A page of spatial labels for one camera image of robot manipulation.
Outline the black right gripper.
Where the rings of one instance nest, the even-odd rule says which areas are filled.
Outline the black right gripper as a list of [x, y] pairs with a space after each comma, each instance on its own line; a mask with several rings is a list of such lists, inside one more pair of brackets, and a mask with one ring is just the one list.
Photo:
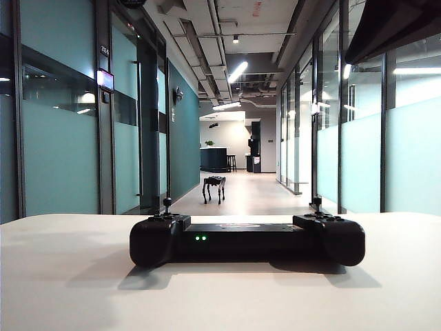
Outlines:
[[368, 0], [346, 52], [345, 61], [355, 65], [438, 33], [439, 1]]

